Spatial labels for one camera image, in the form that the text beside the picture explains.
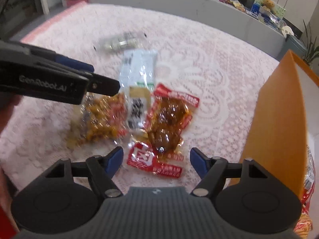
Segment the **red label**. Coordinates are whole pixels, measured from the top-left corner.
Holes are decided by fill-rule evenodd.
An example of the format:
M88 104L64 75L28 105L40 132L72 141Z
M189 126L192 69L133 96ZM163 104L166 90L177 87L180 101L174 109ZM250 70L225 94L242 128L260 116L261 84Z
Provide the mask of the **red label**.
M160 163L152 150L141 143L136 143L130 150L127 164L158 175L179 178L182 167Z
M159 83L156 86L154 95L160 96L160 97L180 99L180 100L183 100L185 103L188 103L194 106L195 108L198 108L198 105L199 105L199 98L185 92L172 91L169 88L167 88L165 85L163 85L162 83Z

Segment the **tablecloth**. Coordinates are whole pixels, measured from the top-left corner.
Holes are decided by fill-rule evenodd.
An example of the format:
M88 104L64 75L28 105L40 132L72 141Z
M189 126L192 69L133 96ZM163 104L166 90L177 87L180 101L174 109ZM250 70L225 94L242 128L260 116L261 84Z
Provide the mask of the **tablecloth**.
M278 62L259 49L210 26L139 8L77 4L48 20L22 41L90 63L95 72L117 78L120 54L94 50L101 37L142 31L158 50L156 82L199 97L190 126L182 134L186 165L179 179L166 179L121 167L113 181L125 193L130 186L185 186L199 182L189 150L230 162L240 159L254 115L258 91ZM115 145L104 142L76 150L66 147L73 106L25 97L0 138L1 166L18 189L24 188L61 157L83 161L105 155ZM87 180L76 179L88 186Z

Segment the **gray bin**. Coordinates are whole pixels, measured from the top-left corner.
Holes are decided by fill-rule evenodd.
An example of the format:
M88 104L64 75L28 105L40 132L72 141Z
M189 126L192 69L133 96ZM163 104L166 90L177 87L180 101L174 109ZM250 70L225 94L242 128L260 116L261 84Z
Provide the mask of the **gray bin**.
M280 61L289 49L291 49L296 55L298 55L301 58L307 51L305 45L299 39L297 39L293 35L287 35L286 43L281 48L281 51L279 52L276 59Z

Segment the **silver screw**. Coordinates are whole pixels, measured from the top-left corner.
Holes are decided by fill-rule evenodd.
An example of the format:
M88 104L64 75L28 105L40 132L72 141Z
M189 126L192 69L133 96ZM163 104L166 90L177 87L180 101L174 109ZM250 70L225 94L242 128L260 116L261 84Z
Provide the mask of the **silver screw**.
M193 194L195 196L198 196L198 197L204 197L204 196L208 195L208 190L207 189L202 189L202 188L194 189L193 190Z
M105 195L107 195L109 198L116 198L121 195L121 192L117 189L109 189L105 191Z

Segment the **floral lace pattern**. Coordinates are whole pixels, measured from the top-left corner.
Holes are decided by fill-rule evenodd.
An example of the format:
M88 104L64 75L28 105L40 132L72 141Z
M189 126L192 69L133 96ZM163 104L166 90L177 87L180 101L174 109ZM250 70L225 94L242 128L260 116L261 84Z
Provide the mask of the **floral lace pattern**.
M156 82L200 98L184 131L186 166L180 179L170 180L121 167L113 181L123 191L130 186L185 186L199 182L189 163L197 147L208 156L237 162L245 144L259 89L278 62L229 34L185 18L114 5L80 3L45 22L23 42L90 63L95 72L117 78L121 55L94 50L101 37L124 31L147 34L158 50ZM61 157L72 161L100 154L115 146L104 141L74 151L66 147L73 106L25 97L0 138L0 161L18 189L24 188ZM88 186L85 179L77 182Z

